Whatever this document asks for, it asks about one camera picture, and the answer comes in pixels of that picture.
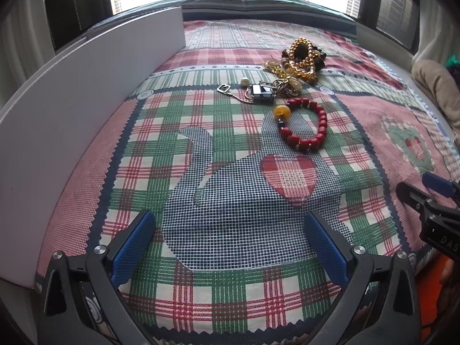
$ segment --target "heart pattern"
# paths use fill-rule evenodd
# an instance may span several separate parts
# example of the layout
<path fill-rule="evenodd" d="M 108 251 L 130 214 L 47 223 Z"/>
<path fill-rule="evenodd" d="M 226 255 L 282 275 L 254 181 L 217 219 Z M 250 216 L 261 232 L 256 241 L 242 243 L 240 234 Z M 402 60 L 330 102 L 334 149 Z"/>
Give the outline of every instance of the heart pattern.
<path fill-rule="evenodd" d="M 381 124 L 390 141 L 418 173 L 433 171 L 434 162 L 426 141 L 413 125 L 387 116 L 382 118 Z"/>
<path fill-rule="evenodd" d="M 317 183 L 316 164 L 304 155 L 286 158 L 275 154 L 263 157 L 260 170 L 268 184 L 293 206 L 303 206 Z"/>
<path fill-rule="evenodd" d="M 406 139 L 406 146 L 413 153 L 413 155 L 417 157 L 418 160 L 423 161 L 425 159 L 423 146 L 417 136 L 414 136 L 412 139 Z"/>

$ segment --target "red bead bracelet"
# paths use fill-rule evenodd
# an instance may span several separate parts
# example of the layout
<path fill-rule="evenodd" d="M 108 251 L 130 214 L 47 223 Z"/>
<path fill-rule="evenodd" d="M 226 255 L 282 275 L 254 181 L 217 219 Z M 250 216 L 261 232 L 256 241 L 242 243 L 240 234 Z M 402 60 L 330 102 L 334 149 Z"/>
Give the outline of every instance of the red bead bracelet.
<path fill-rule="evenodd" d="M 296 134 L 293 134 L 288 127 L 286 127 L 286 121 L 291 116 L 291 111 L 299 107 L 314 110 L 319 118 L 318 133 L 312 139 L 300 138 Z M 315 101 L 310 101 L 307 98 L 294 98 L 286 102 L 284 105 L 278 105 L 273 110 L 273 115 L 277 120 L 281 137 L 294 149 L 298 148 L 301 152 L 305 152 L 308 149 L 315 150 L 323 145 L 326 140 L 327 115 L 324 108 L 321 105 L 318 105 Z"/>

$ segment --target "plaid bedspread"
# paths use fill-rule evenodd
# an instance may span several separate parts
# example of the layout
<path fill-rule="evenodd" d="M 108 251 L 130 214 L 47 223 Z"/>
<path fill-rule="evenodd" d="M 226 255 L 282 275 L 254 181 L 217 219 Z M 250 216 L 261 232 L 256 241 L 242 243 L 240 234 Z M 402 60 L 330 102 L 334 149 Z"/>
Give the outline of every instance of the plaid bedspread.
<path fill-rule="evenodd" d="M 348 39 L 310 27 L 195 21 L 185 32 L 184 50 L 127 98 L 75 168 L 48 227 L 38 289 L 53 251 L 108 244 L 144 208 L 156 234 L 120 291 L 168 344 L 286 343 L 309 333 L 340 291 L 303 234 L 310 209 L 371 253 L 403 249 L 423 267 L 432 251 L 396 185 L 426 190 L 422 173 L 459 180 L 460 168 L 406 85 Z M 327 112 L 327 139 L 307 154 L 281 140 L 272 106 L 216 91 L 227 83 L 242 96 L 241 77 L 274 80 L 261 64 L 298 37 L 327 53 L 317 86 L 303 89 Z M 312 137 L 317 117 L 299 110 L 289 125 Z"/>

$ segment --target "curtain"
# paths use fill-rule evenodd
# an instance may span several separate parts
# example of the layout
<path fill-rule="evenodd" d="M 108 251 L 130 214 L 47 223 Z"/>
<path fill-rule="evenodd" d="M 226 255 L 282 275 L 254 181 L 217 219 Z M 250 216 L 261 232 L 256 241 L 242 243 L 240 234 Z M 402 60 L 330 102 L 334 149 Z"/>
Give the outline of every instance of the curtain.
<path fill-rule="evenodd" d="M 452 20 L 436 0 L 420 0 L 419 50 L 412 64 L 426 59 L 444 65 L 452 54 L 460 55 L 460 38 Z"/>

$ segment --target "red plaid heart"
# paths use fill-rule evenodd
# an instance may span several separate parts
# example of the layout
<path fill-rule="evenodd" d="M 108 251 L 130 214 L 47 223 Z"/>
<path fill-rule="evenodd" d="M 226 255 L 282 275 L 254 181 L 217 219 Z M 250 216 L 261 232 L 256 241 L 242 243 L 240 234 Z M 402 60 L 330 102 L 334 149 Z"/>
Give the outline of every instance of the red plaid heart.
<path fill-rule="evenodd" d="M 294 206 L 305 205 L 315 190 L 316 165 L 304 155 L 290 159 L 269 154 L 263 157 L 260 169 L 273 189 Z"/>
<path fill-rule="evenodd" d="M 406 146 L 418 160 L 423 161 L 425 159 L 422 144 L 420 144 L 420 140 L 417 136 L 414 136 L 412 139 L 406 139 Z"/>

